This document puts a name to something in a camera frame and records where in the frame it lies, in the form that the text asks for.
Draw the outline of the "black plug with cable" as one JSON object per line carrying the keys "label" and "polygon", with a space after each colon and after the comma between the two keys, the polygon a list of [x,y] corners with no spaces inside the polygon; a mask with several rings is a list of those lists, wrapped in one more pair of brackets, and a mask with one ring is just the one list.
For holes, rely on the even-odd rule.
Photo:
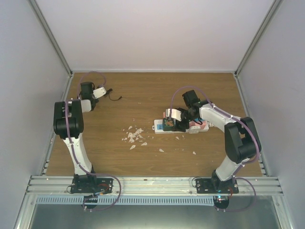
{"label": "black plug with cable", "polygon": [[111,101],[119,101],[122,99],[122,96],[119,96],[118,98],[113,98],[113,89],[110,88],[106,91],[106,94],[103,97],[108,97]]}

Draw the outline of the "white power strip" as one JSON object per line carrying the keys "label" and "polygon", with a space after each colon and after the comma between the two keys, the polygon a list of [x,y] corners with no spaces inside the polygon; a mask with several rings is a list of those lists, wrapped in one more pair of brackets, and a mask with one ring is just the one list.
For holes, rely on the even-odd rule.
{"label": "white power strip", "polygon": [[196,119],[187,124],[163,118],[154,120],[152,129],[156,134],[198,134],[200,132],[207,132],[211,126],[213,125],[203,119]]}

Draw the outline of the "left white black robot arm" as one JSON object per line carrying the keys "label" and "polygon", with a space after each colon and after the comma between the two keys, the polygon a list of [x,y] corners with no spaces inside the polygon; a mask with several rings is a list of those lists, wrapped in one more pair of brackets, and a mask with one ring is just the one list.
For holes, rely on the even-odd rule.
{"label": "left white black robot arm", "polygon": [[80,85],[78,99],[54,104],[53,129],[65,143],[74,166],[74,174],[86,176],[94,174],[83,143],[83,113],[92,111],[98,99],[94,95],[95,85],[84,82]]}

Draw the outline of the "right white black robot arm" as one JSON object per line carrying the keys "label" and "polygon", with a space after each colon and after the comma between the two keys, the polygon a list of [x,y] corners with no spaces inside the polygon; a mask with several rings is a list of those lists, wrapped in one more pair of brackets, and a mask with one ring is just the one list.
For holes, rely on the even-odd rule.
{"label": "right white black robot arm", "polygon": [[209,99],[201,101],[194,90],[185,92],[182,97],[188,109],[179,110],[181,123],[201,118],[224,133],[226,157],[210,179],[212,190],[222,193],[234,185],[235,175],[242,167],[259,157],[262,147],[254,121],[250,117],[231,115]]}

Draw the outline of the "large pink adapter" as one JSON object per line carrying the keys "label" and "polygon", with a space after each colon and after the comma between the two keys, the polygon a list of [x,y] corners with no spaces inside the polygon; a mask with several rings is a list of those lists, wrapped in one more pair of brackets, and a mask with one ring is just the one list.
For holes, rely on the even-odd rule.
{"label": "large pink adapter", "polygon": [[191,122],[189,122],[189,127],[191,127],[191,126],[198,126],[202,130],[209,128],[209,126],[205,120],[191,121]]}

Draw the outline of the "dark green square adapter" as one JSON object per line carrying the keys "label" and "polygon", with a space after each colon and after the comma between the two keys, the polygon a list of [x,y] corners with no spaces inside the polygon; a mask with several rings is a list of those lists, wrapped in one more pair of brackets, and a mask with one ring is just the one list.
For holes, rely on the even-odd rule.
{"label": "dark green square adapter", "polygon": [[176,120],[170,119],[168,117],[163,118],[163,131],[169,132],[169,131],[176,131]]}

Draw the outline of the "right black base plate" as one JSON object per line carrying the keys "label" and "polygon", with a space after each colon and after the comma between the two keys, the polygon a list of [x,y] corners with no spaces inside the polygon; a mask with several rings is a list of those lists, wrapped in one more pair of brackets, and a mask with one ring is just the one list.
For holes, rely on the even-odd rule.
{"label": "right black base plate", "polygon": [[238,194],[237,181],[214,181],[212,178],[194,177],[191,184],[196,188],[197,194]]}

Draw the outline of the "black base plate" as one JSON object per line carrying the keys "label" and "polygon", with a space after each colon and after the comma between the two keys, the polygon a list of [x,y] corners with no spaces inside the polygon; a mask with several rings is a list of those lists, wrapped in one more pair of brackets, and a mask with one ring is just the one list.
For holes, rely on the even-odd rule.
{"label": "black base plate", "polygon": [[238,194],[237,181],[214,181],[212,178],[194,177],[191,184],[196,188],[197,194]]}
{"label": "black base plate", "polygon": [[97,178],[91,175],[74,175],[72,184],[67,187],[69,194],[103,195],[112,193],[112,178]]}

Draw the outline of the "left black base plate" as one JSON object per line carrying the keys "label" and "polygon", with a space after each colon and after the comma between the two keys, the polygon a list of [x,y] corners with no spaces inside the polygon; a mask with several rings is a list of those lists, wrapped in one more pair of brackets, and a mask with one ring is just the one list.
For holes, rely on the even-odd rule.
{"label": "left black base plate", "polygon": [[112,193],[112,178],[97,178],[91,175],[74,175],[72,184],[67,187],[69,194],[103,195]]}

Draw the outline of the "aluminium front rail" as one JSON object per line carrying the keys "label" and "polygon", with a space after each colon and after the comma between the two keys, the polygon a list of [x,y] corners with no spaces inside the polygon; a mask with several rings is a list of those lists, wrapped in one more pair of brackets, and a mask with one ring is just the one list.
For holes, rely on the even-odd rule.
{"label": "aluminium front rail", "polygon": [[[67,195],[72,176],[32,176],[26,194]],[[197,196],[195,181],[191,177],[118,177],[123,196]],[[283,191],[276,177],[247,177],[237,180],[238,196],[252,196],[250,185],[258,196],[282,196]]]}

